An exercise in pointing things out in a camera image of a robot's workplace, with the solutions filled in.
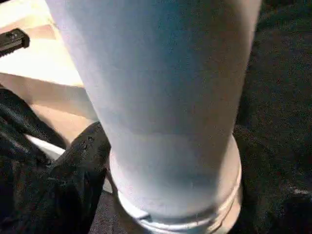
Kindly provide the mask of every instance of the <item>white cylindrical bottle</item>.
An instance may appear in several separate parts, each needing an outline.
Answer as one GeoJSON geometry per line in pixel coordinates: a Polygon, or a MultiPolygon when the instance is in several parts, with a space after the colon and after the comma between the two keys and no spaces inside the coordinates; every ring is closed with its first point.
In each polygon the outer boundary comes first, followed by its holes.
{"type": "Polygon", "coordinates": [[[46,2],[125,210],[153,233],[213,229],[240,184],[232,129],[260,0],[46,2]]]}

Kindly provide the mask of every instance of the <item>table surface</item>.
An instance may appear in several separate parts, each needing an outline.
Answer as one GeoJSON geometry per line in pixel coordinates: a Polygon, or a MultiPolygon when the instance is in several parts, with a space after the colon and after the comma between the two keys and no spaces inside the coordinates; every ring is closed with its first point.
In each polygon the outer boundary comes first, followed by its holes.
{"type": "Polygon", "coordinates": [[[0,73],[83,87],[44,0],[0,4],[0,33],[24,30],[30,46],[0,58],[0,73]]]}

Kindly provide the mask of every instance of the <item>black object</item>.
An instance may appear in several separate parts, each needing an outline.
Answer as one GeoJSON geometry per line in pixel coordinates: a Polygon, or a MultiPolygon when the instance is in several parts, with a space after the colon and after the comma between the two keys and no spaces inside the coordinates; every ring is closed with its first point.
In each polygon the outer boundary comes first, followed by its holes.
{"type": "Polygon", "coordinates": [[[66,148],[64,140],[42,122],[23,99],[4,88],[0,88],[0,116],[20,133],[66,148]]]}
{"type": "Polygon", "coordinates": [[[0,233],[87,234],[102,193],[110,149],[100,123],[90,125],[50,170],[23,179],[22,202],[1,223],[0,233]]]}
{"type": "Polygon", "coordinates": [[[27,48],[29,42],[29,36],[18,28],[0,34],[0,58],[17,49],[27,48]]]}
{"type": "Polygon", "coordinates": [[[312,234],[311,9],[259,19],[234,129],[244,198],[231,234],[312,234]]]}

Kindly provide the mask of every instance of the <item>black cloth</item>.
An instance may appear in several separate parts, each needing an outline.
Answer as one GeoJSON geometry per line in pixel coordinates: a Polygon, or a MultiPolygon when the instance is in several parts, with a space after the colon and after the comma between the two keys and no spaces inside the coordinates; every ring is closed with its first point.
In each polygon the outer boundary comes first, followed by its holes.
{"type": "Polygon", "coordinates": [[[56,162],[24,134],[65,146],[22,99],[0,88],[0,233],[88,233],[110,152],[100,123],[86,128],[56,162]]]}

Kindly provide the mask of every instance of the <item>white surface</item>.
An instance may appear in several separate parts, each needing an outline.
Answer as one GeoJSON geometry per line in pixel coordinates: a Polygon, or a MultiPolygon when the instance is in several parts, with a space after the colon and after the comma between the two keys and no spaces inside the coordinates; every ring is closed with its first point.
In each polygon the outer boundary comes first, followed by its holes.
{"type": "Polygon", "coordinates": [[[44,0],[11,0],[0,4],[0,32],[16,27],[29,32],[30,46],[2,57],[0,73],[83,86],[44,0]]]}

